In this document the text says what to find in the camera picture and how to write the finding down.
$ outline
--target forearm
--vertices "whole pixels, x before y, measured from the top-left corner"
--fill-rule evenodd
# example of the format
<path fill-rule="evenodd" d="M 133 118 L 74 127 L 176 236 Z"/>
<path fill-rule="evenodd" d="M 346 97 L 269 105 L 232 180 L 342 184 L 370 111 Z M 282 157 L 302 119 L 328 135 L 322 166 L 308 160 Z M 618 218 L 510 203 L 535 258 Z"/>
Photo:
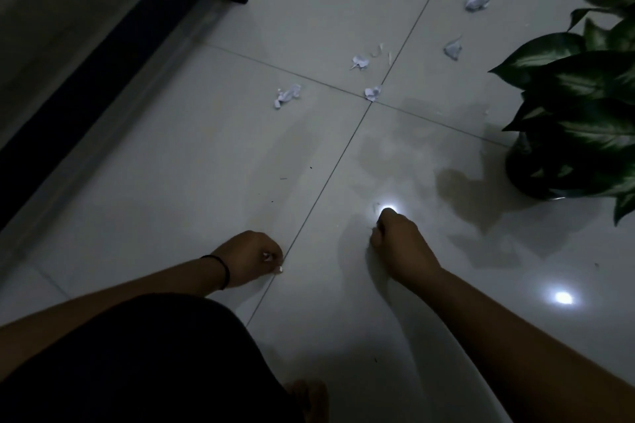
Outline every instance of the forearm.
<path fill-rule="evenodd" d="M 460 278 L 411 289 L 448 326 L 515 422 L 635 421 L 635 391 Z"/>
<path fill-rule="evenodd" d="M 117 304 L 148 293 L 207 296 L 224 282 L 213 259 L 196 259 L 45 309 L 0 328 L 0 381 L 32 356 Z"/>

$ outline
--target white floor tile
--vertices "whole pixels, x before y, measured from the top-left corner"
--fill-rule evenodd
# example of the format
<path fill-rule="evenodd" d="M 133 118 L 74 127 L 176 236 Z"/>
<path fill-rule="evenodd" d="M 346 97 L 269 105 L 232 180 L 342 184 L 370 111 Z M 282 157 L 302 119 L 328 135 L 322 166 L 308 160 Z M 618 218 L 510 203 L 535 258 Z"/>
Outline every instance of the white floor tile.
<path fill-rule="evenodd" d="M 250 0 L 231 6 L 213 28 L 198 36 L 208 43 L 305 75 L 313 80 L 362 93 L 382 83 L 393 57 L 412 29 L 426 0 Z M 216 0 L 202 1 L 214 12 Z M 369 54 L 385 43 L 384 56 L 373 58 L 362 73 L 349 70 L 354 55 Z"/>
<path fill-rule="evenodd" d="M 0 271 L 0 326 L 66 301 L 34 267 L 4 262 Z"/>
<path fill-rule="evenodd" d="M 276 90 L 296 82 L 301 98 L 275 110 Z M 73 297 L 194 259 L 246 229 L 287 249 L 368 102 L 193 46 L 141 105 L 23 244 Z M 111 119 L 75 151 L 91 148 Z M 247 321 L 267 282 L 216 298 Z"/>
<path fill-rule="evenodd" d="M 564 32 L 571 10 L 585 4 L 582 0 L 491 0 L 486 10 L 468 13 L 464 2 L 430 0 L 386 79 L 380 100 L 510 144 L 515 135 L 500 129 L 520 106 L 520 91 L 488 70 L 525 42 Z M 455 62 L 443 53 L 443 47 L 459 35 L 463 52 Z"/>
<path fill-rule="evenodd" d="M 635 217 L 615 228 L 612 199 L 528 199 L 505 178 L 505 152 L 371 106 L 251 320 L 279 379 L 324 379 L 333 421 L 504 420 L 445 326 L 369 250 L 392 206 L 442 266 L 635 382 Z"/>

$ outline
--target person's left arm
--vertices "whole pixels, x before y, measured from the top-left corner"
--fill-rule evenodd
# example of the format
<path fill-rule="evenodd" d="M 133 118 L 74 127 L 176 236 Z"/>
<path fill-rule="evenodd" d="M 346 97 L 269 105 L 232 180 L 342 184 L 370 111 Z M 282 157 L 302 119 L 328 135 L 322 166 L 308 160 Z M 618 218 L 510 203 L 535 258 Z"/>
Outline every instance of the person's left arm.
<path fill-rule="evenodd" d="M 234 236 L 212 254 L 227 265 L 229 288 L 273 273 L 282 264 L 280 246 L 269 236 L 253 231 Z M 265 254 L 271 257 L 266 260 Z M 225 268 L 216 259 L 194 259 L 7 324 L 0 328 L 0 381 L 70 331 L 123 301 L 149 293 L 204 297 L 220 289 L 225 278 Z"/>

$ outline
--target person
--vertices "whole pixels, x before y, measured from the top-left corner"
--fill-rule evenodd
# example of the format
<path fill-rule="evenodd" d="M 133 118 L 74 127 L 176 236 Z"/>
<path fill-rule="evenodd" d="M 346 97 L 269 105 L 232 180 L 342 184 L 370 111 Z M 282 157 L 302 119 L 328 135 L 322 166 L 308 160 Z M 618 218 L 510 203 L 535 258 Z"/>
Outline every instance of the person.
<path fill-rule="evenodd" d="M 385 209 L 370 244 L 445 322 L 518 422 L 635 422 L 635 389 L 444 270 L 417 226 Z M 281 386 L 209 293 L 282 264 L 248 231 L 196 259 L 0 328 L 3 421 L 328 421 L 320 382 Z"/>

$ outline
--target hand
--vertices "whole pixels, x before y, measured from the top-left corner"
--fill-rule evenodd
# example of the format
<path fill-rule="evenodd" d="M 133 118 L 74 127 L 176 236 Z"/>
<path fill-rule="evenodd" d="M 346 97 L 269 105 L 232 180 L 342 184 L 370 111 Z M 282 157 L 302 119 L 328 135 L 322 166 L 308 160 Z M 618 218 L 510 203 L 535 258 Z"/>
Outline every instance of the hand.
<path fill-rule="evenodd" d="M 282 264 L 280 246 L 265 233 L 253 231 L 235 235 L 212 254 L 223 259 L 229 268 L 228 288 L 242 286 L 261 275 L 271 274 Z"/>
<path fill-rule="evenodd" d="M 391 277 L 409 289 L 415 282 L 429 282 L 442 271 L 417 224 L 390 208 L 379 216 L 370 244 Z"/>

